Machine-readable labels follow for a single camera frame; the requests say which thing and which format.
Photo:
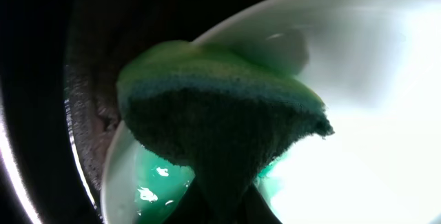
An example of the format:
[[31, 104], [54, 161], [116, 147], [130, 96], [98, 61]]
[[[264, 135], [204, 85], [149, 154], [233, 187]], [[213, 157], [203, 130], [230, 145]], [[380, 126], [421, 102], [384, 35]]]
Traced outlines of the green wavy sponge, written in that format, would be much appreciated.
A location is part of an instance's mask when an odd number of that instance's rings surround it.
[[258, 173], [296, 141], [334, 133], [325, 104], [306, 85], [219, 45], [160, 43], [119, 72], [116, 90], [135, 139], [190, 167], [224, 223]]

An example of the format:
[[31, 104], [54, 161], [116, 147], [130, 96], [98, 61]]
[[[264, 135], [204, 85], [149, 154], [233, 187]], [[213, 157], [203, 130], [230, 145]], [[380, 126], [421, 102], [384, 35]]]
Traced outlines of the pale green plate top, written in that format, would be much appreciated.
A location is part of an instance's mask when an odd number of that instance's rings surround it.
[[[281, 223], [440, 222], [440, 0], [266, 0], [190, 43], [289, 75], [325, 104], [334, 133], [296, 141], [252, 183]], [[163, 223], [193, 180], [121, 118], [103, 220]]]

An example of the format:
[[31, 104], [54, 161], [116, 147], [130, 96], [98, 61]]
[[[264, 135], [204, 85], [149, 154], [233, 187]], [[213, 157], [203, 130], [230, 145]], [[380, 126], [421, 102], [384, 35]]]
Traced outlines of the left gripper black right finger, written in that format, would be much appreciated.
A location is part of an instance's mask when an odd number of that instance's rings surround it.
[[282, 224], [255, 185], [250, 185], [240, 205], [240, 224]]

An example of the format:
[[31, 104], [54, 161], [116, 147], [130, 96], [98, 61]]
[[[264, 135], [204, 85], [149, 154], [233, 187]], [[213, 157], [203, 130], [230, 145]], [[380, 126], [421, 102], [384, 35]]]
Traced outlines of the round black tray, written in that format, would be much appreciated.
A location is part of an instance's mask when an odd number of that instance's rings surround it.
[[1, 222], [99, 223], [118, 71], [262, 0], [1, 0]]

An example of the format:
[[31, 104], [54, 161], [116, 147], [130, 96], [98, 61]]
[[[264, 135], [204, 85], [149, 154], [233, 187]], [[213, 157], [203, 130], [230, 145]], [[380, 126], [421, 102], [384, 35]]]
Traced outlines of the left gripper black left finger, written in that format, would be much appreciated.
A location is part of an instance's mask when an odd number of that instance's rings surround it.
[[196, 180], [193, 180], [174, 211], [163, 224], [207, 224], [209, 208]]

